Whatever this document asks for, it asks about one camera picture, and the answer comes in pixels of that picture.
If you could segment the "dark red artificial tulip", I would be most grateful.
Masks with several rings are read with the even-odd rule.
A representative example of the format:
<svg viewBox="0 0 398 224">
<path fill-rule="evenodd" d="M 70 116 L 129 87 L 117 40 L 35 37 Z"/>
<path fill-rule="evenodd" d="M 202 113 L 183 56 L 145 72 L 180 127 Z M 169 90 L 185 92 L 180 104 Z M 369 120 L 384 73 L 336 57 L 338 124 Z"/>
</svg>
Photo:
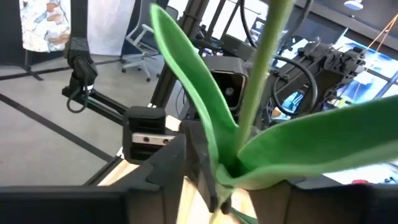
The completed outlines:
<svg viewBox="0 0 398 224">
<path fill-rule="evenodd" d="M 259 224 L 398 224 L 398 184 L 301 189 L 291 178 L 398 159 L 398 95 L 315 113 L 251 136 L 270 61 L 294 0 L 271 0 L 235 121 L 189 38 L 158 5 L 150 14 L 165 62 L 198 110 L 220 199 L 247 190 Z"/>
</svg>

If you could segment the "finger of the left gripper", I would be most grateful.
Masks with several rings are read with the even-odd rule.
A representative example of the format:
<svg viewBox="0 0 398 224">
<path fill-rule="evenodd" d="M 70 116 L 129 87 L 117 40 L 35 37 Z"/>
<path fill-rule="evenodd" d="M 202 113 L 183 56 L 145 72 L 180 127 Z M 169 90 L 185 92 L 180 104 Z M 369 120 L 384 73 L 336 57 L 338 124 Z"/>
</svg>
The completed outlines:
<svg viewBox="0 0 398 224">
<path fill-rule="evenodd" d="M 185 175 L 193 182 L 204 200 L 209 212 L 214 213 L 221 206 L 223 214 L 231 210 L 231 198 L 222 202 L 215 188 L 215 178 L 212 176 L 208 142 L 205 130 L 199 121 L 183 120 L 182 134 L 186 137 Z"/>
</svg>

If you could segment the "white curtain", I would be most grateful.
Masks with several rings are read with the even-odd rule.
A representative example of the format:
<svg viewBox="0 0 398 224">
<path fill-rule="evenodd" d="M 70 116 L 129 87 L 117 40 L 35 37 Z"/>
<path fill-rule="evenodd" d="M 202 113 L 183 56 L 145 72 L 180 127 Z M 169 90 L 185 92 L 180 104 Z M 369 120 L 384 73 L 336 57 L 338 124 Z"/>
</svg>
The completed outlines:
<svg viewBox="0 0 398 224">
<path fill-rule="evenodd" d="M 90 52 L 120 55 L 136 0 L 88 0 Z"/>
</svg>

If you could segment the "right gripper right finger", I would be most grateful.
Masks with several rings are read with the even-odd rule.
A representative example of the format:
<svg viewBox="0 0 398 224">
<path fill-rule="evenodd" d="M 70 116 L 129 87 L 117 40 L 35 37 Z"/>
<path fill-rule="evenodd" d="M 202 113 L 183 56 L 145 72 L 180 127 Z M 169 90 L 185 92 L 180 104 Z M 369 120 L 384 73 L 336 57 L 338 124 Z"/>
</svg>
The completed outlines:
<svg viewBox="0 0 398 224">
<path fill-rule="evenodd" d="M 301 189 L 283 181 L 249 195 L 259 224 L 398 224 L 398 185 Z"/>
</svg>

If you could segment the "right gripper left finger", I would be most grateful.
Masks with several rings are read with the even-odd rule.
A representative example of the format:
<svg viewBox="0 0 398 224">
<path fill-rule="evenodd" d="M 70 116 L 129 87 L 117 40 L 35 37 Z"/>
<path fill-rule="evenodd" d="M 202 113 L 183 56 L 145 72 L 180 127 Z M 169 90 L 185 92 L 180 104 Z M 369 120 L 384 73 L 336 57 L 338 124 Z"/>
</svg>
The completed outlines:
<svg viewBox="0 0 398 224">
<path fill-rule="evenodd" d="M 176 224 L 185 136 L 109 186 L 0 187 L 0 224 Z"/>
</svg>

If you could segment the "grey office chair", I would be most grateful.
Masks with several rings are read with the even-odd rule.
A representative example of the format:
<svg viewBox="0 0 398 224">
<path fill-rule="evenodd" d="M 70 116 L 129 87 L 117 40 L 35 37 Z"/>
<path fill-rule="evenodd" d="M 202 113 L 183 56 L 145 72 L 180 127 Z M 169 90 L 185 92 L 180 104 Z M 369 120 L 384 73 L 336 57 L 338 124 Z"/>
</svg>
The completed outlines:
<svg viewBox="0 0 398 224">
<path fill-rule="evenodd" d="M 146 82 L 150 82 L 151 74 L 149 72 L 149 64 L 145 61 L 146 58 L 156 60 L 159 55 L 156 42 L 154 40 L 154 30 L 150 26 L 150 19 L 142 18 L 139 20 L 138 26 L 134 28 L 126 36 L 129 44 L 139 50 L 138 54 L 127 55 L 122 58 L 125 63 L 121 69 L 123 73 L 127 72 L 127 68 L 137 68 L 138 71 L 143 71 L 146 74 Z"/>
</svg>

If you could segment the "floral patterned cloth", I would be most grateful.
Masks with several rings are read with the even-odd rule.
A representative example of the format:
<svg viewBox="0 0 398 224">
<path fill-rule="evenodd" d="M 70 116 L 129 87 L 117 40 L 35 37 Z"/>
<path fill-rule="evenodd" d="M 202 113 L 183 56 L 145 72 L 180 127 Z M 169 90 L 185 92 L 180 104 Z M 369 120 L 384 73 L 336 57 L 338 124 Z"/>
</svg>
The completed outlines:
<svg viewBox="0 0 398 224">
<path fill-rule="evenodd" d="M 31 52 L 65 49 L 71 27 L 70 0 L 19 0 L 22 47 Z"/>
</svg>

